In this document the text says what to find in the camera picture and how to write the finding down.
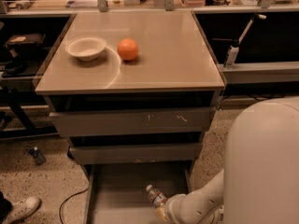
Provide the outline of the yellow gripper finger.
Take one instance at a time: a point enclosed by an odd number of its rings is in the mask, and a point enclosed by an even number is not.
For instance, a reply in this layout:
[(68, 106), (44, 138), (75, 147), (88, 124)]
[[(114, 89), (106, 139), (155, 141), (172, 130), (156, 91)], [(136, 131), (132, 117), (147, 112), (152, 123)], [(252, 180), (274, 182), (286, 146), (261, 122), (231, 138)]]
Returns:
[(156, 207), (154, 210), (157, 218), (159, 218), (162, 222), (168, 222), (169, 219), (167, 218), (165, 211), (164, 211), (164, 207), (160, 206), (160, 207)]

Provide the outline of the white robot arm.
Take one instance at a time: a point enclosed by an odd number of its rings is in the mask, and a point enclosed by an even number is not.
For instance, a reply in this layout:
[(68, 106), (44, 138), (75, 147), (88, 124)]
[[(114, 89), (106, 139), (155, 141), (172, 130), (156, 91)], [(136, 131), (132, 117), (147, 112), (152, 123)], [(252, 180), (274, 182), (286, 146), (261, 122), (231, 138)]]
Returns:
[(227, 135), (224, 168), (155, 213), (166, 224), (299, 224), (299, 97), (242, 111)]

